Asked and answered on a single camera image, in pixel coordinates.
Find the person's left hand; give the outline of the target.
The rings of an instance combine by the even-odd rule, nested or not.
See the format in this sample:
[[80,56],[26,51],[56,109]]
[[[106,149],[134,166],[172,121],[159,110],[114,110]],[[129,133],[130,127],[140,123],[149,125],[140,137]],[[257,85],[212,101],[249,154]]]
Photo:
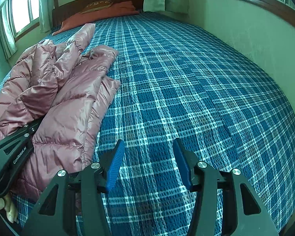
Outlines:
[[8,192],[4,197],[0,198],[0,210],[5,210],[9,222],[14,223],[18,217],[18,211],[12,202],[11,195]]

